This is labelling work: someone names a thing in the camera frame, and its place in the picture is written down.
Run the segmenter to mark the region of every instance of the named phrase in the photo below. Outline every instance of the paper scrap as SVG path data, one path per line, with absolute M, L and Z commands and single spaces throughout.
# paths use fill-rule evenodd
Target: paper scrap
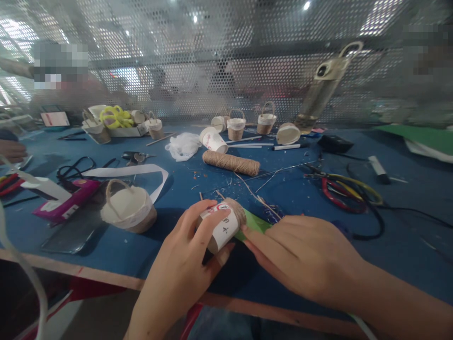
M 154 203 L 156 203 L 157 198 L 159 197 L 160 192 L 162 191 L 164 184 L 168 178 L 168 172 L 165 171 L 164 169 L 162 169 L 160 166 L 157 166 L 156 164 L 134 165 L 134 166 L 124 167 L 124 168 L 97 168 L 97 169 L 85 171 L 84 173 L 82 173 L 82 175 L 87 176 L 87 177 L 117 178 L 117 177 L 132 176 L 132 175 L 139 175 L 139 174 L 152 173 L 152 172 L 162 173 L 161 185 L 159 185 L 157 187 L 157 189 L 154 190 L 152 194 L 150 194 L 150 198 L 154 204 Z

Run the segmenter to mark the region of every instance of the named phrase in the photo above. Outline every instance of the twine-wrapped cup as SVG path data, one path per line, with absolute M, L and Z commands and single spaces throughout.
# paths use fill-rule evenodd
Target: twine-wrapped cup
M 125 189 L 111 194 L 112 183 L 122 184 Z M 136 234 L 147 231 L 157 220 L 157 211 L 150 195 L 140 187 L 130 187 L 119 179 L 107 185 L 107 203 L 101 210 L 103 221 Z
M 264 113 L 264 109 L 267 104 L 272 105 L 272 113 Z M 258 116 L 258 126 L 256 128 L 256 132 L 260 135 L 270 134 L 276 120 L 277 116 L 275 115 L 274 102 L 266 102 L 263 106 L 261 114 Z
M 0 114 L 0 129 L 9 130 L 16 136 L 21 136 L 24 134 L 20 126 L 16 124 L 6 113 Z
M 231 113 L 233 111 L 238 111 L 242 113 L 242 118 L 231 118 Z M 228 114 L 227 127 L 228 127 L 228 138 L 230 140 L 242 139 L 242 134 L 244 133 L 245 128 L 244 111 L 239 109 L 231 109 L 230 113 Z
M 152 113 L 154 119 L 150 119 L 150 113 Z M 152 139 L 158 140 L 165 137 L 164 130 L 162 128 L 162 121 L 156 118 L 153 111 L 148 112 L 148 121 L 146 126 L 148 127 L 148 132 L 150 133 Z
M 224 132 L 227 128 L 228 116 L 215 116 L 211 120 L 211 126 L 217 130 L 217 132 Z
M 83 111 L 82 117 L 84 118 L 82 129 L 93 141 L 97 144 L 107 144 L 112 140 L 105 125 L 98 122 L 91 114 L 87 113 L 86 110 Z

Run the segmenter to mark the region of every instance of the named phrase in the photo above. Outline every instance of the twine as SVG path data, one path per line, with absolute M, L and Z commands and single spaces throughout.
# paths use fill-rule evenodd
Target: twine
M 244 208 L 232 198 L 227 197 L 223 201 L 228 204 L 235 213 L 239 227 L 245 225 L 247 223 L 247 217 L 245 216 Z
M 252 177 L 258 175 L 258 172 L 260 171 L 260 163 L 257 161 L 211 150 L 208 150 L 203 154 L 203 162 L 218 168 L 240 172 Z

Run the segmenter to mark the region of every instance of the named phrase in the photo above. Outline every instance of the paper cup basket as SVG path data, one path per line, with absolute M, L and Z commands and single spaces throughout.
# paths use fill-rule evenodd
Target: paper cup basket
M 233 111 L 238 111 L 242 113 L 242 118 L 231 118 L 231 113 Z M 239 109 L 232 109 L 230 113 L 228 114 L 228 121 L 227 127 L 228 127 L 228 138 L 230 140 L 239 140 L 242 138 L 242 134 L 244 133 L 244 128 L 245 128 L 245 115 L 244 111 L 239 110 Z
M 266 105 L 272 105 L 272 113 L 264 113 L 264 109 Z M 258 116 L 258 125 L 256 127 L 256 132 L 260 135 L 268 135 L 270 134 L 272 127 L 277 120 L 277 116 L 275 115 L 275 105 L 273 102 L 266 102 L 263 106 L 263 110 L 261 114 Z
M 112 183 L 122 184 L 125 189 L 112 195 Z M 157 219 L 157 211 L 150 195 L 143 188 L 130 187 L 119 179 L 112 179 L 107 185 L 106 198 L 107 203 L 101 210 L 101 218 L 117 228 L 141 234 Z
M 153 111 L 148 113 L 148 121 L 146 122 L 146 126 L 148 127 L 148 132 L 150 133 L 152 139 L 158 140 L 165 137 L 164 130 L 162 128 L 162 121 L 160 119 L 156 119 L 156 115 Z

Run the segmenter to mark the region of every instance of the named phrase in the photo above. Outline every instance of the perforated metal sheet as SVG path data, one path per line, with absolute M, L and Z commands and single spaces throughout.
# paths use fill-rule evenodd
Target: perforated metal sheet
M 2 0 L 0 56 L 33 62 L 36 41 L 83 44 L 91 75 L 88 88 L 62 93 L 1 72 L 0 105 L 79 114 L 112 103 L 167 122 L 241 108 L 255 122 L 272 100 L 282 123 L 299 112 L 316 67 L 362 40 L 320 122 L 376 123 L 383 103 L 450 101 L 453 77 L 414 76 L 407 53 L 416 60 L 420 51 L 404 40 L 408 27 L 435 31 L 450 15 L 448 0 Z

